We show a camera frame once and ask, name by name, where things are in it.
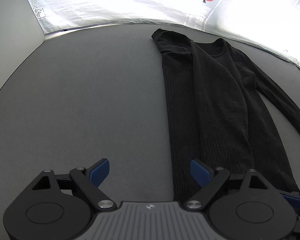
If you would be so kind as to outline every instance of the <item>sweater sleeve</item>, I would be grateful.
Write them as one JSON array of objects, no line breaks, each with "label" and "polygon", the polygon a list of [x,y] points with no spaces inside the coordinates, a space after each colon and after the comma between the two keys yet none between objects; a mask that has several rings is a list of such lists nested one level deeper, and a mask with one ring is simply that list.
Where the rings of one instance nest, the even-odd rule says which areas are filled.
[{"label": "sweater sleeve", "polygon": [[257,90],[279,109],[300,134],[300,108],[264,71],[244,54],[247,67],[257,78]]},{"label": "sweater sleeve", "polygon": [[181,33],[157,29],[151,37],[161,54],[192,55],[190,39]]}]

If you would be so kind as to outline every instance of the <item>black sweater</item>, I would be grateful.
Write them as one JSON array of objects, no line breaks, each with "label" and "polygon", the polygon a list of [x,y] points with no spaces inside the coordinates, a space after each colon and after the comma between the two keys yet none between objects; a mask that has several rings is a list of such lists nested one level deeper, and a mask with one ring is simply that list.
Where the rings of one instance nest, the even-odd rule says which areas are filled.
[{"label": "black sweater", "polygon": [[300,109],[242,51],[222,38],[197,43],[158,29],[168,111],[174,200],[199,190],[193,158],[231,173],[258,170],[277,189],[299,191],[272,117],[258,91],[300,133]]}]

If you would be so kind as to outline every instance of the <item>white fabric backdrop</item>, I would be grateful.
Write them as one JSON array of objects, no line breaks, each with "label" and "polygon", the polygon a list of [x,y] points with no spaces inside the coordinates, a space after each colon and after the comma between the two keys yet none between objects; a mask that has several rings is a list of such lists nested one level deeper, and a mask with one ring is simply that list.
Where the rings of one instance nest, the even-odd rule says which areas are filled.
[{"label": "white fabric backdrop", "polygon": [[111,22],[180,24],[265,49],[300,66],[300,0],[28,1],[45,33]]}]

